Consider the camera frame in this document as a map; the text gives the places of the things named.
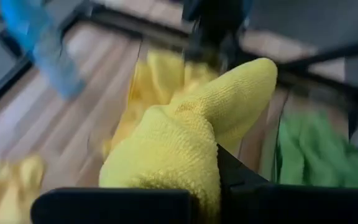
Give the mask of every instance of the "green cloth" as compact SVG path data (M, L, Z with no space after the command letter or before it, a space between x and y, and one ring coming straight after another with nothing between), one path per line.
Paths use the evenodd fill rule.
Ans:
M281 184L358 187L358 151L323 114L291 114L278 133Z

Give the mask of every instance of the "black plastic part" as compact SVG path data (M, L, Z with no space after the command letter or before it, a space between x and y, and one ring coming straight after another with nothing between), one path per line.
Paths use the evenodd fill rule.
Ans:
M265 185L237 196L247 199L239 208L246 211L244 223L358 223L358 189Z
M218 167L221 176L221 223L244 222L249 196L243 193L269 182L244 166L220 145Z
M34 224L191 223L187 190L56 189L31 208Z

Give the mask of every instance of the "wooden surface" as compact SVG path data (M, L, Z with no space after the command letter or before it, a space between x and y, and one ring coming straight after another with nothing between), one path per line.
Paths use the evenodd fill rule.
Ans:
M180 23L181 7L177 4L154 0L104 2L186 29ZM36 68L0 99L0 160L13 161L39 153L48 166L44 190L97 185L102 161L93 140L99 137L95 136L99 132L109 132L119 121L140 47L136 40L89 24L77 24L69 31L66 42L87 82L77 99L63 101ZM310 46L266 32L251 33L244 45L255 51L263 50L273 58L315 52ZM336 65L338 79L341 79L341 66ZM265 130L278 119L286 100L293 105L315 108L309 100L291 94L287 97L288 94L287 90L276 91L270 105L243 140L239 159L253 170L259 167ZM337 116L340 112L332 110L332 114L339 120L339 126L346 129L346 119Z
M118 122L139 52L138 41L88 24L66 40L87 82L77 99L63 101L33 68L0 100L0 159L41 154L44 189L96 185L101 161L88 138L99 119Z

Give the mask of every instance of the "yellow cloth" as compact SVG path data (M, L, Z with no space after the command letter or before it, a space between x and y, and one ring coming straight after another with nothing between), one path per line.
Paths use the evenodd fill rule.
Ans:
M151 52L147 63L139 62L114 144L105 147L110 153L99 185L187 189L198 198L198 221L218 222L216 143L231 147L257 120L277 68L263 58L214 77L205 65L184 67L168 52Z
M0 162L0 223L31 223L30 209L39 196L43 174L39 156L16 164Z

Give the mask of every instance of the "microfiber cloth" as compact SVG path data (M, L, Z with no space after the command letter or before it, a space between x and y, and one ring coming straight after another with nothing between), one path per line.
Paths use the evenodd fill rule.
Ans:
M358 187L358 150L323 113L291 114L280 122L281 184Z
M99 186L187 189L198 199L197 220L218 222L217 143L231 147L243 137L271 99L276 78L277 68L266 58L217 78L206 65L151 52L136 66L117 128L125 131L105 149Z
M39 156L0 162L0 223L31 223L30 208L40 194L44 169Z

